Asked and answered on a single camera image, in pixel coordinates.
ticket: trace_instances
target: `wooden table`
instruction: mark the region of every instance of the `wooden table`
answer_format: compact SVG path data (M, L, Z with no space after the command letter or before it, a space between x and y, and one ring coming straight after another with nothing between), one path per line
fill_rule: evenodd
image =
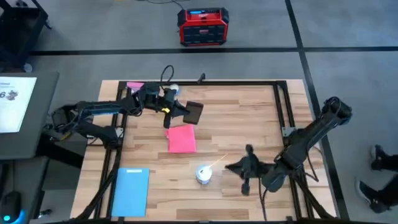
M104 80L98 100L114 100L118 83L117 80ZM296 126L304 127L312 121L312 116L303 81L287 80L287 84ZM194 127L197 153L167 152L162 113L144 110L139 118L129 117L121 167L148 167L150 177L146 217L126 217L125 220L263 220L258 181L252 180L250 196L245 197L241 195L242 180L224 166L238 162L245 155L246 144L254 146L254 152L261 161L271 162L282 150L272 87L203 85L180 88L178 100L183 105L187 100L205 105L199 124ZM94 122L101 126L109 125L111 116L97 116ZM172 126L181 124L181 117L172 120ZM195 169L199 165L213 163L226 153L228 155L213 166L211 182L200 185L195 179ZM71 217L80 214L96 193L104 155L102 147L87 147ZM322 155L318 149L313 149L310 157L320 178L318 183L308 179L310 190L326 210L335 215ZM305 169L311 172L308 163ZM300 190L299 194L305 215ZM103 200L102 217L108 204L107 197ZM278 192L267 194L266 213L268 220L295 216L288 178Z

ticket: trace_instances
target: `person's foot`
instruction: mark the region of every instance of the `person's foot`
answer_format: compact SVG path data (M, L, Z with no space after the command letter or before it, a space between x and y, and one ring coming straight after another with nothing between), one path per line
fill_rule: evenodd
M372 146L371 156L372 156L372 163L371 163L372 170L381 170L382 169L382 159L388 156L383 151L383 147L378 144Z
M388 206L384 205L378 199L377 190L370 188L368 185L358 179L355 180L355 190L361 198L365 199L371 210L373 210L375 213L382 213L389 209Z

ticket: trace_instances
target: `pink sticky note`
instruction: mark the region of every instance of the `pink sticky note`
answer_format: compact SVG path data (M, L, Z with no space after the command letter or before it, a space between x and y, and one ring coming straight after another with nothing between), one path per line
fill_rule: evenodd
M141 87L144 85L144 83L139 83L139 82L127 82L127 87L129 87L132 91L138 91L141 89Z
M197 151L192 124L169 128L165 133L169 139L169 152L193 153Z

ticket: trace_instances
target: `blue notebook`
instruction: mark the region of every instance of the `blue notebook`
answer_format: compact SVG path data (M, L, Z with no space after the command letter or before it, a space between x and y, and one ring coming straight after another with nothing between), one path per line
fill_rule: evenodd
M147 206L148 181L148 168L119 168L112 216L144 217Z

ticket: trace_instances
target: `red portable power station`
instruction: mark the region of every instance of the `red portable power station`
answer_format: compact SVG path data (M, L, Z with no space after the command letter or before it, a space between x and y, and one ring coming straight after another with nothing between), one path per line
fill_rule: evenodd
M229 15L224 7L181 10L177 15L182 45L221 45L226 42Z

